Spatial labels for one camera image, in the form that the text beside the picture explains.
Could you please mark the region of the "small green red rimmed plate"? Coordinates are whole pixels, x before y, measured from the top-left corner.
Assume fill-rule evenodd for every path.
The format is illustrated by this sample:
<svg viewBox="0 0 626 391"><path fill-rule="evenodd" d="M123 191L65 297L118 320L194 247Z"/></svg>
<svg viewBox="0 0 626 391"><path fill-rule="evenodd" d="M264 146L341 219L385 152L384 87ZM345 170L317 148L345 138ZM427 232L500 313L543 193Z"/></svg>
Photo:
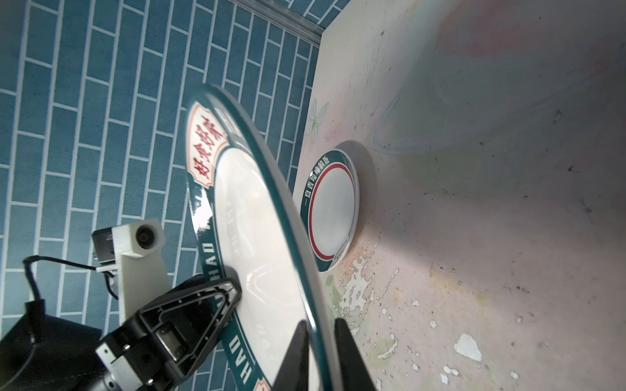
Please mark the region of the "small green red rimmed plate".
<svg viewBox="0 0 626 391"><path fill-rule="evenodd" d="M345 257L359 211L360 184L352 159L341 149L327 151L306 178L300 208L318 271L332 269Z"/></svg>

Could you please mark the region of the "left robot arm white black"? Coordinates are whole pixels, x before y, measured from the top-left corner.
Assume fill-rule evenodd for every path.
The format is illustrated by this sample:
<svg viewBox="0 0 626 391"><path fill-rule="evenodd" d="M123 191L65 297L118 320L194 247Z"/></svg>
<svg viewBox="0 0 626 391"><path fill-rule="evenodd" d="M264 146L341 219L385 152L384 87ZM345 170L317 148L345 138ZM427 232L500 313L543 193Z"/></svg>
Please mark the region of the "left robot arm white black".
<svg viewBox="0 0 626 391"><path fill-rule="evenodd" d="M109 334L45 313L43 301L1 340L3 390L172 390L205 362L241 299L227 278L196 276Z"/></svg>

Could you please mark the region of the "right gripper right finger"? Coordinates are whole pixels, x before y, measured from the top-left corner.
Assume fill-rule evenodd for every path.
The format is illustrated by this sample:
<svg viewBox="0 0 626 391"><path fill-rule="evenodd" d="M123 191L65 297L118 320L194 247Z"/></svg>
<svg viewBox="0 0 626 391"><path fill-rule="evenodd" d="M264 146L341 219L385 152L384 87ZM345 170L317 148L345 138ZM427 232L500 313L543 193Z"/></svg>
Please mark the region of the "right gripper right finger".
<svg viewBox="0 0 626 391"><path fill-rule="evenodd" d="M345 319L337 318L334 334L345 391L376 391Z"/></svg>

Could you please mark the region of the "large green rimmed lettered plate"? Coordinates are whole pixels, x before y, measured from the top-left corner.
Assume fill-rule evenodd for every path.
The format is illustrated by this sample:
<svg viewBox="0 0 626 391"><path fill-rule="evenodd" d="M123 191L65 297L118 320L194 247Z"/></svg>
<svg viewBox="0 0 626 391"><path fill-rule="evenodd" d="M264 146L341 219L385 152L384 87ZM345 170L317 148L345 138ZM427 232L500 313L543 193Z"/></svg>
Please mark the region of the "large green rimmed lettered plate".
<svg viewBox="0 0 626 391"><path fill-rule="evenodd" d="M342 389L334 326L306 231L249 115L225 89L203 84L188 100L184 140L203 274L241 286L220 337L238 389L274 386L299 325L308 341L309 389Z"/></svg>

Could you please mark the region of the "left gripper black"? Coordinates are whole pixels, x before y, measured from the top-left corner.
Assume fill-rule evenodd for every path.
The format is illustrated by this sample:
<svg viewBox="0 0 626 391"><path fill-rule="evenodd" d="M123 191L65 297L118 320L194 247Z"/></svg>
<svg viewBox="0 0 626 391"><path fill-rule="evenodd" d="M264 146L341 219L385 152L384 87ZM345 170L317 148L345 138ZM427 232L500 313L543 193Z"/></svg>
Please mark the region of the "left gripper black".
<svg viewBox="0 0 626 391"><path fill-rule="evenodd" d="M102 390L171 390L205 362L241 300L233 278L191 278L140 309L96 349Z"/></svg>

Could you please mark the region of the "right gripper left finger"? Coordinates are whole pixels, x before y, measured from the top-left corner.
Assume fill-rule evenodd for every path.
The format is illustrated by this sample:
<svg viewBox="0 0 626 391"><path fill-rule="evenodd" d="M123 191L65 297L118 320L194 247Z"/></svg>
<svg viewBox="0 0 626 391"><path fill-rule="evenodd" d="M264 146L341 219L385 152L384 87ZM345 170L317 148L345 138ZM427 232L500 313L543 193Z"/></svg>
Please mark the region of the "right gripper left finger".
<svg viewBox="0 0 626 391"><path fill-rule="evenodd" d="M283 362L278 371L273 391L308 391L309 336L305 320L298 323Z"/></svg>

